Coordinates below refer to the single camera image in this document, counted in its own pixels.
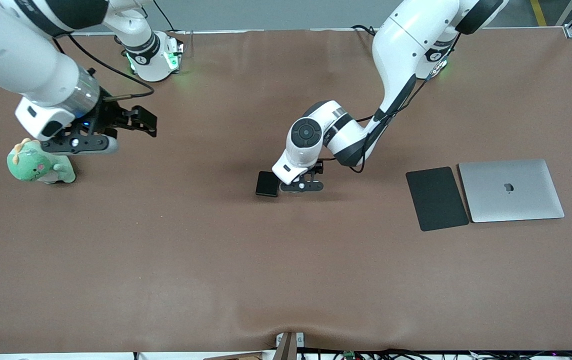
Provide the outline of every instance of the laptop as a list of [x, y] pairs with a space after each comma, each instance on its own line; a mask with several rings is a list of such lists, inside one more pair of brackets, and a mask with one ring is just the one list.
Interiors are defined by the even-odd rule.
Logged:
[[564, 217], [543, 159], [462, 162], [459, 175], [473, 223]]

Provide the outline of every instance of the green plush toy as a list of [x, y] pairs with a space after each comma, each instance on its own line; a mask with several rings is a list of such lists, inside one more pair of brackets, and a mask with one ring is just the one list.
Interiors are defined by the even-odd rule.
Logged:
[[8, 153], [6, 163], [12, 176], [22, 182], [72, 183], [76, 177], [67, 156], [42, 150], [38, 140], [23, 139]]

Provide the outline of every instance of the black pad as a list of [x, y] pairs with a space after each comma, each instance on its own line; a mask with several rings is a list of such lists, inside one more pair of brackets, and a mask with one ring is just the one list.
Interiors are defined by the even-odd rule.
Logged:
[[280, 188], [280, 178], [271, 171], [259, 171], [257, 177], [257, 188], [254, 193], [259, 196], [270, 196], [277, 198]]
[[468, 225], [469, 217], [451, 168], [407, 172], [406, 180], [422, 231]]

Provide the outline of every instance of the white robot link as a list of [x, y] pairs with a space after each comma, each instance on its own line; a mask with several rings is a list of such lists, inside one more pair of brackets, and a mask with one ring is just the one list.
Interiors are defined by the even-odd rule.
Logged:
[[508, 0], [404, 0], [373, 39], [372, 55], [384, 84], [384, 100], [362, 127], [334, 100], [321, 101], [295, 121], [286, 150], [272, 167], [282, 190], [315, 191], [304, 175], [317, 171], [322, 146], [339, 164], [361, 166], [371, 155], [405, 101], [416, 79], [429, 79], [446, 63], [458, 34], [485, 27]]
[[115, 31], [139, 76], [159, 81], [176, 71], [176, 39], [153, 32], [134, 9], [152, 0], [0, 0], [0, 87], [23, 95], [15, 116], [44, 151], [113, 153], [117, 130], [157, 134], [157, 117], [127, 111], [95, 78], [50, 43], [53, 37], [104, 24]]

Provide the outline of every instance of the gray floor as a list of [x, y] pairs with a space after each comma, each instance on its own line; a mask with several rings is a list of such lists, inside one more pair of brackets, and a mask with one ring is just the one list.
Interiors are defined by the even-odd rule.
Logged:
[[[555, 25], [568, 0], [539, 0], [547, 25]], [[157, 0], [180, 30], [292, 30], [379, 27], [401, 0]], [[146, 6], [156, 30], [170, 26], [154, 5]], [[530, 0], [510, 0], [490, 27], [537, 27]], [[103, 26], [85, 32], [106, 32]]]

